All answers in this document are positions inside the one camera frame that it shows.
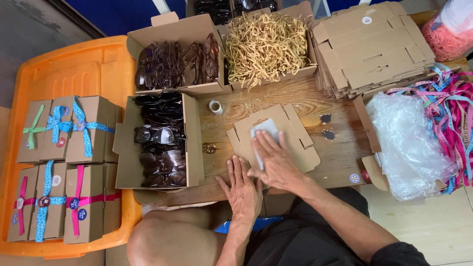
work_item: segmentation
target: wooden table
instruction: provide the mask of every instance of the wooden table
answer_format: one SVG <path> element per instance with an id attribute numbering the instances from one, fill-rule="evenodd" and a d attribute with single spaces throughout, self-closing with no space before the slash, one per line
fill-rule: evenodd
<path id="1" fill-rule="evenodd" d="M 412 15 L 418 25 L 424 24 L 434 14 L 431 11 Z M 465 58 L 447 63 L 449 66 L 466 66 Z M 213 114 L 208 105 L 211 99 L 222 104 L 223 113 Z M 349 177 L 364 170 L 361 158 L 372 154 L 367 135 L 350 99 L 327 98 L 317 89 L 314 76 L 276 82 L 246 89 L 219 97 L 199 100 L 201 114 L 202 142 L 204 150 L 205 180 L 198 186 L 174 193 L 160 193 L 161 206 L 176 206 L 226 200 L 214 176 L 228 181 L 226 161 L 233 155 L 233 149 L 226 131 L 233 123 L 251 113 L 269 108 L 275 104 L 291 103 L 305 129 L 314 141 L 321 163 L 308 172 L 318 184 L 325 188 L 354 185 Z M 322 124 L 321 115 L 331 114 L 332 120 Z M 334 132 L 335 138 L 328 140 L 322 130 Z M 270 188 L 268 194 L 286 193 Z"/>

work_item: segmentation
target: green ribbon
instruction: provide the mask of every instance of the green ribbon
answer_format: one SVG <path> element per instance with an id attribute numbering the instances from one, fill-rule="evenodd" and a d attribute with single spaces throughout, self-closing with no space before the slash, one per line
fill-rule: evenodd
<path id="1" fill-rule="evenodd" d="M 25 127 L 23 129 L 23 134 L 28 133 L 28 146 L 30 150 L 33 150 L 35 148 L 35 143 L 33 142 L 33 133 L 46 131 L 45 127 L 36 127 L 36 124 L 38 123 L 39 117 L 41 116 L 43 109 L 44 105 L 41 105 L 31 127 Z"/>

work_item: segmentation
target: tape roll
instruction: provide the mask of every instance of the tape roll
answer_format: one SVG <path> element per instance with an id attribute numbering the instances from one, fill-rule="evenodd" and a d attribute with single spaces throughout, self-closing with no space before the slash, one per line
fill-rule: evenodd
<path id="1" fill-rule="evenodd" d="M 210 101 L 209 108 L 216 115 L 220 115 L 223 112 L 222 105 L 216 100 Z"/>

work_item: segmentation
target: plastic container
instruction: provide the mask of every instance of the plastic container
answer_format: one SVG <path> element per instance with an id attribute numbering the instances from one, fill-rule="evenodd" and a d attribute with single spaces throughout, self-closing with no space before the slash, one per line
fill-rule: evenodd
<path id="1" fill-rule="evenodd" d="M 473 47 L 473 1 L 448 0 L 421 31 L 437 61 L 462 56 Z"/>
<path id="2" fill-rule="evenodd" d="M 45 53 L 23 63 L 18 69 L 10 113 L 7 148 L 0 184 L 0 253 L 51 258 L 80 257 L 86 252 L 125 244 L 141 220 L 141 205 L 133 192 L 122 190 L 122 225 L 99 240 L 65 245 L 61 239 L 43 243 L 7 242 L 17 178 L 30 165 L 16 163 L 29 101 L 66 95 L 101 95 L 125 108 L 126 98 L 135 91 L 135 60 L 126 49 L 126 36 L 114 36 L 74 44 Z"/>

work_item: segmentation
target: hand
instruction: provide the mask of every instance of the hand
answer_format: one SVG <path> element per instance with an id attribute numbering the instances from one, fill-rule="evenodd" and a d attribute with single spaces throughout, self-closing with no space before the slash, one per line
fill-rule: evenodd
<path id="1" fill-rule="evenodd" d="M 266 130 L 257 130 L 252 145 L 263 160 L 264 171 L 251 168 L 248 175 L 257 177 L 269 186 L 296 194 L 295 190 L 305 175 L 290 159 L 283 132 L 279 132 L 279 144 L 277 144 Z"/>
<path id="2" fill-rule="evenodd" d="M 261 212 L 263 184 L 258 180 L 256 186 L 254 185 L 253 180 L 246 174 L 248 167 L 245 159 L 237 155 L 233 155 L 233 161 L 227 161 L 227 169 L 231 187 L 228 187 L 221 177 L 215 178 L 230 202 L 232 220 L 253 224 Z"/>

